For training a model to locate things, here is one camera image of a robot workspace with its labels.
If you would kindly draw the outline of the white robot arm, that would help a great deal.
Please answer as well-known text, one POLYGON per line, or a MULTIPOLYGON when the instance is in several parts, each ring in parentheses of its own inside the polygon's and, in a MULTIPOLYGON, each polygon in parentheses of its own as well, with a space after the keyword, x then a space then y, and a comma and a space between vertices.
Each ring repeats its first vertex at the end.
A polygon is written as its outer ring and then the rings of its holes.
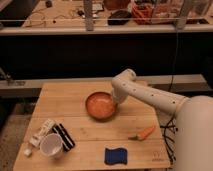
POLYGON ((120 104, 130 95, 176 118, 173 171, 213 171, 213 98, 189 98, 135 80, 131 69, 116 75, 111 81, 113 100, 120 104))

